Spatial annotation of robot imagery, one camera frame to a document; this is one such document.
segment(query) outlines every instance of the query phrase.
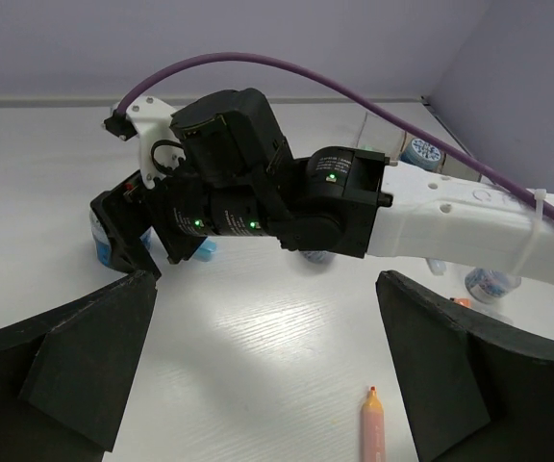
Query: purple cable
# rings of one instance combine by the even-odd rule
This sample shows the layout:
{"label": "purple cable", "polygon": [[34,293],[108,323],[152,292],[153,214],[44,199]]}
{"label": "purple cable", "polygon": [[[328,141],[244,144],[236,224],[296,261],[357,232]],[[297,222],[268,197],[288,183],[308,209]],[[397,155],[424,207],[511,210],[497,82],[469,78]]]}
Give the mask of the purple cable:
{"label": "purple cable", "polygon": [[[349,88],[345,87],[344,85],[338,82],[335,82],[334,80],[329,79],[328,77],[324,77],[323,75],[313,72],[312,70],[306,69],[305,67],[301,67],[300,65],[277,60],[275,58],[269,58],[268,56],[254,55],[251,53],[235,53],[235,52],[211,53],[207,55],[196,56],[193,58],[189,58],[187,60],[180,61],[179,63],[169,65],[168,67],[165,67],[162,70],[157,71],[155,74],[151,75],[150,77],[147,77],[138,85],[136,85],[133,89],[131,89],[123,97],[121,102],[116,107],[116,112],[119,113],[120,115],[125,116],[125,112],[127,108],[134,102],[134,100],[136,100],[136,98],[141,96],[143,93],[145,93],[154,85],[160,83],[165,78],[170,77],[171,75],[177,74],[186,69],[191,69],[192,67],[197,67],[202,64],[223,63],[223,62],[229,62],[229,61],[255,63],[255,64],[268,65],[271,67],[277,67],[279,69],[283,69],[288,72],[292,72],[294,74],[302,75],[303,77],[307,77],[310,80],[314,80],[319,84],[336,91],[337,93],[341,93],[343,96],[346,96],[352,101],[360,104],[368,111],[376,114],[377,116],[399,127],[400,129],[405,130],[406,132],[411,133],[415,137],[433,144],[435,147],[439,148],[446,154],[449,154],[450,156],[454,157],[455,159],[462,162],[466,166],[471,167],[474,170],[478,171],[479,173],[485,175],[494,183],[506,189],[508,192],[512,193],[516,198],[518,198],[525,204],[529,205],[532,208],[536,208],[536,200],[534,198],[534,195],[531,192],[527,191],[525,188],[521,187],[519,184],[505,177],[501,173],[493,170],[490,167],[485,166],[484,164],[473,159],[472,157],[467,156],[459,149],[456,149],[451,145],[449,145],[448,143],[437,139],[433,135],[426,133],[424,130],[421,130],[415,127],[414,125],[406,122],[405,120],[402,120],[399,117],[392,115],[391,113],[380,108],[378,105],[367,100],[362,95],[356,93],[353,90],[350,90]],[[543,211],[548,218],[554,221],[553,205],[549,204],[548,202],[544,202]]]}

